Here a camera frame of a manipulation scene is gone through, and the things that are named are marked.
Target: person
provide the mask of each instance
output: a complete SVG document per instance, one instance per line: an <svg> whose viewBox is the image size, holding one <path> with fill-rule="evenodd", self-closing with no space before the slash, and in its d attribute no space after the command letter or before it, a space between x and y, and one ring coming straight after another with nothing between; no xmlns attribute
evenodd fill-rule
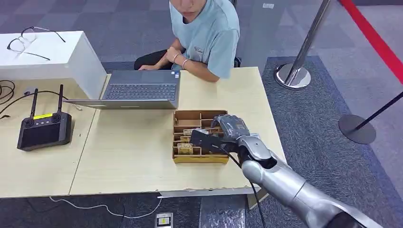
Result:
<svg viewBox="0 0 403 228"><path fill-rule="evenodd" d="M175 40L167 50L138 58L135 70L185 69L210 82L228 78L240 35L229 0L170 0Z"/></svg>

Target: touchpad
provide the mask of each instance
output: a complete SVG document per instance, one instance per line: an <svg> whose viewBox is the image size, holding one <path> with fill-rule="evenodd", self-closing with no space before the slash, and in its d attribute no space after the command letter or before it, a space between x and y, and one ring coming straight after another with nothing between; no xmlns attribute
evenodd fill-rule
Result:
<svg viewBox="0 0 403 228"><path fill-rule="evenodd" d="M158 71L144 71L141 75L141 81L143 83L164 83L164 74Z"/></svg>

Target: eyeglasses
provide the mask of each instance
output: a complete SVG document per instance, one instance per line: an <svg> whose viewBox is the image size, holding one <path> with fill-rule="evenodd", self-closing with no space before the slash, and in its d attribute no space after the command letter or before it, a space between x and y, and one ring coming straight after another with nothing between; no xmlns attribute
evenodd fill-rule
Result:
<svg viewBox="0 0 403 228"><path fill-rule="evenodd" d="M36 33L35 33L35 31L34 31L34 29L40 29L40 30L44 30L44 31L54 32L54 33L57 34L57 36L60 37L60 39L64 43L66 42L56 31L49 30L49 29L46 29L46 28L29 27L29 28L24 29L21 32L21 36L19 36L18 38L15 38L12 41L10 41L9 45L7 46L7 49L11 50L11 51L21 53L21 54L26 53L26 54L30 54L30 55L34 55L34 56L44 58L46 60L50 60L50 58L46 58L46 57L43 57L43 56L40 56L40 55L37 55L37 54L33 54L33 53L29 53L29 52L24 52L24 50L26 48L25 47L25 42L32 43L38 38Z"/></svg>

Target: light blue t-shirt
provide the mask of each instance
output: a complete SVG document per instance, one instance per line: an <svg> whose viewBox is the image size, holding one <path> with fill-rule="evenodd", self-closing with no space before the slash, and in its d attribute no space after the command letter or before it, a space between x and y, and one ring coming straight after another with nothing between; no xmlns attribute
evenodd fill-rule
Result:
<svg viewBox="0 0 403 228"><path fill-rule="evenodd" d="M186 49L186 58L207 64L220 78L229 78L240 35L238 15L229 0L207 0L201 13L185 24L170 3L172 31ZM174 64L173 69L182 69Z"/></svg>

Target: hand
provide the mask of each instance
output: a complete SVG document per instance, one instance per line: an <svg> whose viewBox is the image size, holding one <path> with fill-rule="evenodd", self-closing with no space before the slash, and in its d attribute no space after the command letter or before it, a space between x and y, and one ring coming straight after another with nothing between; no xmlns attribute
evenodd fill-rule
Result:
<svg viewBox="0 0 403 228"><path fill-rule="evenodd" d="M171 62L174 63L173 58L175 57L175 55L180 55L182 54L179 50L176 50L174 47L170 47L167 51L166 51L166 58Z"/></svg>
<svg viewBox="0 0 403 228"><path fill-rule="evenodd" d="M158 70L160 69L157 65L142 65L139 70Z"/></svg>

